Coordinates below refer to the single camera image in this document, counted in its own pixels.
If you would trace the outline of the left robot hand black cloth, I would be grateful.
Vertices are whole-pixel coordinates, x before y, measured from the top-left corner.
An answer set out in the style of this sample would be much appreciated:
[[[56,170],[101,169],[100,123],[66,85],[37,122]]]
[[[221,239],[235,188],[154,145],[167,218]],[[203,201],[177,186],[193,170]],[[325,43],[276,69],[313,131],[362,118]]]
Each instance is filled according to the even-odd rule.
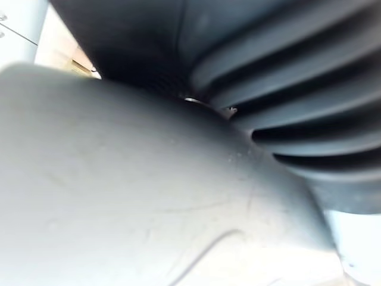
[[[106,79],[235,108],[324,209],[380,213],[379,1],[52,1]]]

